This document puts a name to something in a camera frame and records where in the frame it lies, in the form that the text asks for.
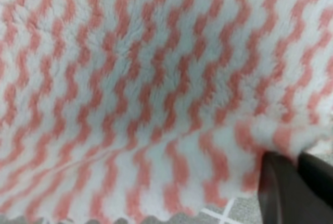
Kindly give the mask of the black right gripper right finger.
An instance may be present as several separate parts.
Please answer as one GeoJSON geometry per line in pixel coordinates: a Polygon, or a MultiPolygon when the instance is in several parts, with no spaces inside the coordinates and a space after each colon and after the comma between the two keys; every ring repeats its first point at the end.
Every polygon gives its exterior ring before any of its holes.
{"type": "Polygon", "coordinates": [[[332,206],[332,165],[311,154],[301,153],[298,173],[320,199],[332,206]]]}

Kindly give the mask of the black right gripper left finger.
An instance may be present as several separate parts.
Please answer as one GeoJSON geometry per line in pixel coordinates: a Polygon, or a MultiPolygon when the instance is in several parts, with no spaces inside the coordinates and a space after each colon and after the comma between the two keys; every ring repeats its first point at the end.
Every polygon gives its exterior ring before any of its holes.
{"type": "Polygon", "coordinates": [[[298,173],[298,160],[266,152],[258,201],[263,223],[332,223],[332,206],[320,199],[298,173]]]}

